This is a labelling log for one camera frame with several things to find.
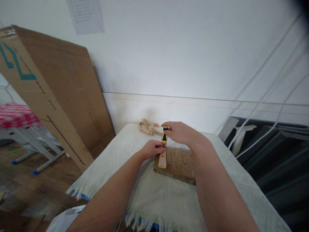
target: teal marking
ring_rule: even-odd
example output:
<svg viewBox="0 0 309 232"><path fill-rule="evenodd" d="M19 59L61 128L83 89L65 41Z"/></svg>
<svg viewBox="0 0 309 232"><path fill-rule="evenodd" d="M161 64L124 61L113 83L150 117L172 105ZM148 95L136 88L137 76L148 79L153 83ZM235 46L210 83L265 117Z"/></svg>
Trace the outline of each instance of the teal marking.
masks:
<svg viewBox="0 0 309 232"><path fill-rule="evenodd" d="M14 59L15 64L16 64L16 68L17 68L19 76L20 76L20 79L23 80L23 81L36 80L36 77L35 77L34 74L23 74L22 73L22 69L20 68L16 53L8 45L6 45L5 43L3 43L3 44L4 44L5 48L7 50L9 50L10 53L12 53L13 59Z"/></svg>
<svg viewBox="0 0 309 232"><path fill-rule="evenodd" d="M7 68L8 69L13 69L14 68L14 64L12 62L9 62L9 60L7 59L6 54L4 53L1 44L0 44L0 51L1 51L1 54L2 54L2 56L4 58L4 61L6 62Z"/></svg>

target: cardboard box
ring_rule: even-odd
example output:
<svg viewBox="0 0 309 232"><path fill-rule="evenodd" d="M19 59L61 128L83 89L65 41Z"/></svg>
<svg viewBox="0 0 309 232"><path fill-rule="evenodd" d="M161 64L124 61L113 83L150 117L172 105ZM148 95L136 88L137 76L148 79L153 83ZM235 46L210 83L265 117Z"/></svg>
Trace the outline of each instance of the cardboard box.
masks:
<svg viewBox="0 0 309 232"><path fill-rule="evenodd" d="M87 48L11 26L0 52L1 74L85 170L115 136Z"/></svg>

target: red checkered tablecloth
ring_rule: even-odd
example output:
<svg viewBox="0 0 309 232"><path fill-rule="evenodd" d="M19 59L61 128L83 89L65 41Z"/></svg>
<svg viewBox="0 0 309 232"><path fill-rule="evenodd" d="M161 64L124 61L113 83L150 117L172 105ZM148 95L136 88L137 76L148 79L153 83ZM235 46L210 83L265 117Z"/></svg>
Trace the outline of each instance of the red checkered tablecloth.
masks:
<svg viewBox="0 0 309 232"><path fill-rule="evenodd" d="M0 128L38 126L41 121L26 105L15 103L0 106Z"/></svg>

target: table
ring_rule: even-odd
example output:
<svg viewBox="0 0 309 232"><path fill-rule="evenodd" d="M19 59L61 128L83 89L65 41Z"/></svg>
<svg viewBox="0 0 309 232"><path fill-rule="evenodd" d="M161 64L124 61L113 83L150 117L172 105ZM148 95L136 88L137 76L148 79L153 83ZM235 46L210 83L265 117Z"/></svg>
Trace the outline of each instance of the table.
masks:
<svg viewBox="0 0 309 232"><path fill-rule="evenodd" d="M45 131L46 129L41 125L41 121L28 106L15 103L0 106L0 140L15 140L29 151L27 154L12 161L11 164L17 165L33 154L40 152L49 161L32 172L34 175L37 175L45 167L62 156L66 151L60 150L46 135ZM51 154L45 147L53 149L56 155Z"/></svg>
<svg viewBox="0 0 309 232"><path fill-rule="evenodd" d="M203 135L214 145L260 231L291 231L220 138L213 134ZM82 196L91 199L150 139L161 140L161 137L148 136L138 130L137 124L127 124L67 193L77 199ZM170 138L167 143L170 147L188 149ZM145 161L140 168L126 209L126 222L133 221L133 227L138 230L149 230L157 222L163 231L206 231L196 186L155 173L153 166L154 158Z"/></svg>

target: paper sign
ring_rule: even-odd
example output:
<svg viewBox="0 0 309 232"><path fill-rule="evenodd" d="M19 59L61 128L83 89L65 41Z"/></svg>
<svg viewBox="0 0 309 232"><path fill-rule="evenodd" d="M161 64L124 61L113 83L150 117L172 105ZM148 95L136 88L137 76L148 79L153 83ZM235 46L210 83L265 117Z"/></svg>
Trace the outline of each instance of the paper sign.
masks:
<svg viewBox="0 0 309 232"><path fill-rule="evenodd" d="M98 0L67 0L67 5L77 34L104 32Z"/></svg>

